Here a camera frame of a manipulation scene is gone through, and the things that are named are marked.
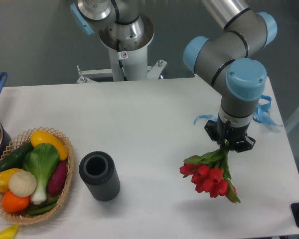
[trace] black cylindrical container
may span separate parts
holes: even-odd
[[[109,201],[120,191],[120,180],[113,159],[96,151],[86,155],[79,166],[80,176],[96,200]]]

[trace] yellow banana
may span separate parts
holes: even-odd
[[[18,230],[18,225],[14,224],[0,232],[0,239],[12,239]]]

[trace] blue ribbon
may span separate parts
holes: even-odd
[[[202,116],[197,116],[196,119],[194,120],[194,125],[199,119],[212,119],[213,121],[217,122],[217,118],[213,115],[202,115]]]
[[[263,104],[263,105],[260,105],[259,103],[257,104],[257,108],[254,113],[253,120],[258,123],[265,123],[265,124],[272,124],[272,125],[280,126],[280,125],[276,124],[270,118],[269,109],[271,107],[271,101],[272,101],[271,97],[261,95],[261,99],[268,101],[268,103]]]
[[[276,125],[276,126],[282,126],[282,125],[276,124],[270,118],[269,109],[271,107],[271,101],[272,101],[271,97],[261,95],[261,99],[268,101],[268,103],[263,104],[263,105],[260,105],[259,103],[257,104],[257,108],[256,108],[256,111],[254,113],[253,120],[258,122],[258,123],[265,123],[265,124],[272,124],[272,125]],[[202,115],[202,116],[197,116],[196,117],[196,119],[194,120],[194,125],[196,124],[196,122],[199,119],[211,119],[211,120],[217,122],[217,118],[213,115]]]

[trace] bok choy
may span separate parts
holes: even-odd
[[[47,199],[46,185],[54,173],[59,162],[57,149],[49,143],[41,143],[31,152],[23,162],[24,170],[32,173],[36,179],[35,191],[30,195],[30,200],[35,205]]]

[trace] yellow pepper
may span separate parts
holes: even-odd
[[[20,168],[12,168],[0,173],[0,192],[9,191],[9,180],[13,174],[22,171]]]
[[[0,232],[0,239],[12,239],[18,230],[18,225],[14,224]]]
[[[58,150],[61,161],[68,157],[68,150],[64,144],[49,132],[38,130],[31,135],[30,141],[33,147],[37,147],[41,143],[52,144]]]

